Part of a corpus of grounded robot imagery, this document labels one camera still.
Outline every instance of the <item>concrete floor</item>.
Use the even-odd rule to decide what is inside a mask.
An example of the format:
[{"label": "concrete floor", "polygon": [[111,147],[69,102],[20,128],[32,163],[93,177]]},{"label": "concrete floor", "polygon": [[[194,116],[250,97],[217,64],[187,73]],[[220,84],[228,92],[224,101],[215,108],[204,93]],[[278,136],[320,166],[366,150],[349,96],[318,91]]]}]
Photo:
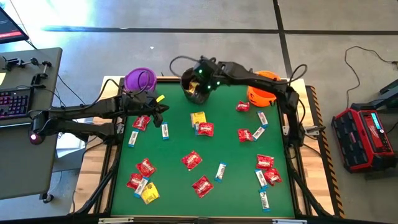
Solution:
[{"label": "concrete floor", "polygon": [[[38,48],[63,48],[60,75],[87,103],[96,98],[104,75],[125,75],[136,67],[149,67],[158,75],[161,72],[170,75],[170,60],[181,54],[234,60],[247,68],[271,70],[286,77],[278,34],[42,30],[46,26],[276,29],[272,0],[123,0],[117,3],[14,0],[13,3]],[[279,0],[279,6],[285,29],[398,30],[396,0]],[[20,23],[10,4],[6,4],[6,11]],[[356,85],[354,75],[344,63],[348,47],[360,45],[376,50],[386,60],[398,60],[398,35],[287,35],[286,39],[292,68],[301,63],[308,65],[304,79],[317,89],[326,123],[345,108],[345,91]],[[31,47],[25,42],[0,45],[0,52],[27,49]],[[350,102],[375,99],[378,90],[398,75],[396,68],[369,52],[354,49],[349,52],[348,60],[361,79],[361,86],[350,93]],[[175,69],[182,71],[189,65],[190,62],[181,61]],[[80,103],[61,83],[57,87],[67,105]],[[384,124],[386,129],[397,119],[388,119]],[[346,217],[397,223],[398,178],[366,181],[362,174],[347,173],[341,165],[330,127],[326,133]],[[52,186],[58,178],[59,173],[55,173]],[[0,201],[0,220],[68,213],[76,179],[76,172],[64,172],[61,183],[53,190],[57,200],[47,205],[38,201],[37,195]]]}]

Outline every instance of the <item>wooden table frame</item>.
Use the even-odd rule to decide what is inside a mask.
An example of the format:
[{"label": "wooden table frame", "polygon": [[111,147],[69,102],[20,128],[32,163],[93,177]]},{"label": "wooden table frame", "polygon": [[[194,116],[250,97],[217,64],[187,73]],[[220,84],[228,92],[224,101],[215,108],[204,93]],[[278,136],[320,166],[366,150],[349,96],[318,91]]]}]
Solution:
[{"label": "wooden table frame", "polygon": [[[113,79],[117,83],[120,82],[122,77],[104,77],[104,82],[107,79]],[[177,77],[157,77],[160,81],[175,79]],[[313,117],[311,114],[310,104],[307,97],[307,91],[305,90],[305,84],[302,79],[299,79],[292,83],[292,87],[299,93],[300,99],[303,101],[305,106],[305,119],[303,121],[304,126],[312,126],[314,125]],[[118,94],[118,88],[113,84],[109,84],[105,89],[100,99],[109,98]],[[301,118],[303,115],[303,109],[301,106],[298,108],[298,116]],[[101,119],[94,118],[95,124],[102,124],[112,122],[110,119]],[[100,143],[100,139],[95,139],[87,145],[87,148],[94,146],[95,144]],[[305,138],[305,144],[310,147],[320,150],[318,146],[318,141],[312,140],[310,138]],[[117,151],[117,146],[98,146],[91,151],[85,154],[83,163],[81,165],[80,175],[78,178],[78,182],[75,189],[75,205],[76,210],[81,208],[84,203],[89,199],[91,194],[94,192],[95,188],[97,188],[100,180],[103,178],[106,170],[109,170],[111,167],[115,154]],[[318,202],[323,206],[323,208],[329,212],[330,214],[335,214],[336,205],[332,204],[331,201],[331,193],[329,191],[328,180],[326,179],[323,159],[318,157],[311,150],[302,149],[298,152],[297,158],[293,160],[295,168],[298,170],[300,174],[302,174],[305,178],[308,188],[311,190],[312,194],[314,194],[315,198]],[[110,212],[110,208],[107,207],[109,205],[109,200],[113,197],[113,192],[110,190],[110,187],[114,185],[114,178],[108,182],[107,186],[103,190],[102,196],[96,202],[95,206],[90,210],[90,213],[102,213],[102,212]],[[307,215],[316,215],[315,212],[312,212],[311,208],[308,206],[308,202],[305,200],[305,197],[302,194],[301,189],[298,185],[291,181],[290,186],[292,190],[292,195],[296,195],[293,198],[294,207],[298,208],[302,214]]]}]

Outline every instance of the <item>red power station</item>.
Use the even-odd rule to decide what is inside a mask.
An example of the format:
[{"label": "red power station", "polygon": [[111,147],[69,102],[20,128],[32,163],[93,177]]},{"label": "red power station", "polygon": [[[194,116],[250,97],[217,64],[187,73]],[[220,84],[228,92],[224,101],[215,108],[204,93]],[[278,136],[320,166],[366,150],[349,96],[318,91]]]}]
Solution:
[{"label": "red power station", "polygon": [[355,104],[331,121],[335,130],[344,167],[349,172],[385,170],[397,164],[375,108]]}]

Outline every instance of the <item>green mat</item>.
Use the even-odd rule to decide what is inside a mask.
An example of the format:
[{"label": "green mat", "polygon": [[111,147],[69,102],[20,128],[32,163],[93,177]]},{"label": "green mat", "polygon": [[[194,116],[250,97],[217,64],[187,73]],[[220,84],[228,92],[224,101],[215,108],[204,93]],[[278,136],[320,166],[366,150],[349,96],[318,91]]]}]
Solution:
[{"label": "green mat", "polygon": [[[237,112],[239,100],[247,101],[245,86],[222,86],[214,91],[204,105],[187,101],[179,84],[158,83],[157,91],[164,94],[162,103],[170,109],[163,114],[169,124],[170,139],[162,139],[162,131],[150,122],[140,132],[135,147],[127,143],[135,117],[127,119],[118,178],[111,214],[131,216],[199,216],[199,217],[294,217],[292,195],[282,133],[276,106],[261,108],[269,127],[256,142],[239,142],[237,130],[248,128],[254,133],[261,125],[259,108],[251,105],[248,112]],[[196,136],[191,126],[190,113],[204,111],[206,119],[215,125],[214,137]],[[203,162],[188,171],[181,158],[195,150]],[[282,177],[267,190],[270,212],[263,212],[254,173],[256,155],[275,158],[274,167]],[[126,187],[130,174],[138,173],[136,164],[149,158],[157,168],[150,180],[155,183],[160,198],[146,205],[135,198],[134,190]],[[226,162],[222,183],[214,181],[220,161]],[[214,189],[199,198],[192,184],[206,175]]]}]

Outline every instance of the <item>keyboard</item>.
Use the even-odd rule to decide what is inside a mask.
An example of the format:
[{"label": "keyboard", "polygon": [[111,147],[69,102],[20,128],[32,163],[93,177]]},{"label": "keyboard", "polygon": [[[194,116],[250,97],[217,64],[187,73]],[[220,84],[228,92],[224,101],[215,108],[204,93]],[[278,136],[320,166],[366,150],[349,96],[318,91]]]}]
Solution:
[{"label": "keyboard", "polygon": [[0,90],[0,121],[26,118],[32,104],[33,88]]}]

